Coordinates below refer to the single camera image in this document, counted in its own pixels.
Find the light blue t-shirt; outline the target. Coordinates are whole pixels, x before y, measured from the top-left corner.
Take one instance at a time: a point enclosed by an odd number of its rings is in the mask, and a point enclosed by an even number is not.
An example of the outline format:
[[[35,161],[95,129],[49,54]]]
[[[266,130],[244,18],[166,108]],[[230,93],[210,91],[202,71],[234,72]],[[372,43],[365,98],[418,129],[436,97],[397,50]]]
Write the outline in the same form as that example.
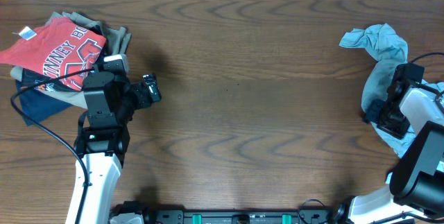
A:
[[[365,49],[377,61],[364,85],[361,97],[362,110],[366,111],[375,99],[385,101],[395,68],[407,62],[407,42],[388,24],[376,24],[367,29],[355,28],[345,33],[339,46]]]

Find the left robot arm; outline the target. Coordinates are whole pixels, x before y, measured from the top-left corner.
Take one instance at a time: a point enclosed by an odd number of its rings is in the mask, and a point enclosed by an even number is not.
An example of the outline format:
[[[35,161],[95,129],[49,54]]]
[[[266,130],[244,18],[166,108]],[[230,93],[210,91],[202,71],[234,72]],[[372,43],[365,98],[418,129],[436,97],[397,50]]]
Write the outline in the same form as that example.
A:
[[[130,83],[125,74],[91,73],[84,80],[87,111],[78,120],[76,179],[67,223],[107,223],[128,150],[128,123],[136,110],[162,96],[153,74]]]

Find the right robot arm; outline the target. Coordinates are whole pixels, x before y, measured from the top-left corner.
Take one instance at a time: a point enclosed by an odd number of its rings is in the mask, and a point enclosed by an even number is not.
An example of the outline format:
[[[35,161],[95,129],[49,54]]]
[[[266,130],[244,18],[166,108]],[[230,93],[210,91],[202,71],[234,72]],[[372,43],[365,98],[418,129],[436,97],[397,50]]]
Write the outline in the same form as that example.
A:
[[[402,138],[415,138],[392,170],[388,186],[356,196],[340,207],[338,223],[401,223],[416,218],[443,222],[443,93],[422,83],[424,69],[412,63],[395,69],[386,100],[375,99],[364,121]]]

